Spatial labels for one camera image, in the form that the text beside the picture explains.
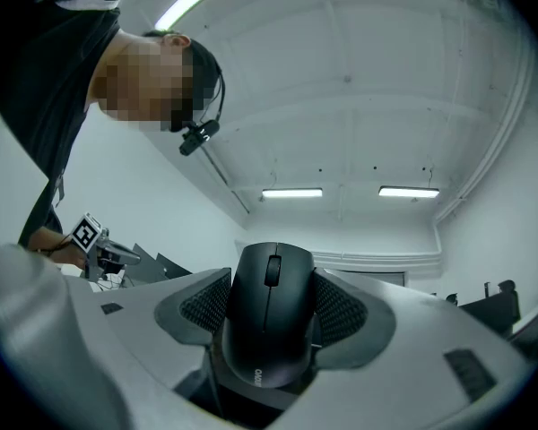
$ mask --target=headset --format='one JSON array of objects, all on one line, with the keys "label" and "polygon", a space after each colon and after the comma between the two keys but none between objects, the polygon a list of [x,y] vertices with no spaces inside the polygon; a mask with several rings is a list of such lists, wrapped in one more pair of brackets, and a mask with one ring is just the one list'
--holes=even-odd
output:
[{"label": "headset", "polygon": [[217,92],[215,97],[207,104],[203,116],[207,113],[207,109],[217,99],[219,93],[221,93],[221,103],[219,104],[219,109],[217,110],[217,115],[215,119],[210,119],[206,123],[198,125],[195,121],[185,121],[183,124],[188,129],[186,133],[183,134],[183,143],[179,146],[179,152],[184,156],[189,156],[205,142],[208,142],[214,135],[219,131],[219,120],[221,118],[221,112],[223,110],[223,102],[225,101],[225,80],[223,79],[223,73],[221,68],[217,64],[217,73],[220,78],[220,90]]}]

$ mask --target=mouse scroll wheel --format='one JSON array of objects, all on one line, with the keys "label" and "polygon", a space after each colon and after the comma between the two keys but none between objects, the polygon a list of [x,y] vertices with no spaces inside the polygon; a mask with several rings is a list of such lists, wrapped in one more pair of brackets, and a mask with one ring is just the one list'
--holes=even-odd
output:
[{"label": "mouse scroll wheel", "polygon": [[270,256],[265,273],[265,285],[277,287],[279,285],[279,273],[281,272],[281,256]]}]

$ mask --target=ceiling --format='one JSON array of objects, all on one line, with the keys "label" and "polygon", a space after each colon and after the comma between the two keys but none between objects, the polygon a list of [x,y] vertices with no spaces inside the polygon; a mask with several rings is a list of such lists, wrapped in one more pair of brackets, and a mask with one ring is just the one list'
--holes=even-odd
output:
[{"label": "ceiling", "polygon": [[[122,25],[147,30],[174,1],[123,0]],[[521,37],[493,0],[205,0],[175,29],[218,58],[221,130],[209,158],[180,157],[179,136],[148,138],[233,218],[431,218],[497,135]],[[377,195],[381,185],[429,183],[436,200]],[[324,196],[261,202],[270,187]]]}]

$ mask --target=person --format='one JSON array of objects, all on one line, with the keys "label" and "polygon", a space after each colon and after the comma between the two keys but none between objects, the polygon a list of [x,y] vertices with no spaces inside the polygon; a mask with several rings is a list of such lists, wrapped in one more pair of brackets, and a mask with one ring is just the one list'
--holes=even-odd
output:
[{"label": "person", "polygon": [[0,113],[48,177],[19,243],[82,268],[82,251],[45,224],[89,107],[179,132],[211,101],[221,74],[212,53],[185,35],[121,30],[118,1],[32,0],[19,8],[15,39],[0,44]]}]

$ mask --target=black mouse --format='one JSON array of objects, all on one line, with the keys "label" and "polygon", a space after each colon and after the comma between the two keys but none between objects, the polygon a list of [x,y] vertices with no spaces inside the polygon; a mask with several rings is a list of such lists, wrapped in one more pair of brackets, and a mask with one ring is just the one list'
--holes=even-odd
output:
[{"label": "black mouse", "polygon": [[275,388],[293,382],[311,357],[313,255],[275,242],[243,249],[223,326],[225,361],[242,381]]}]

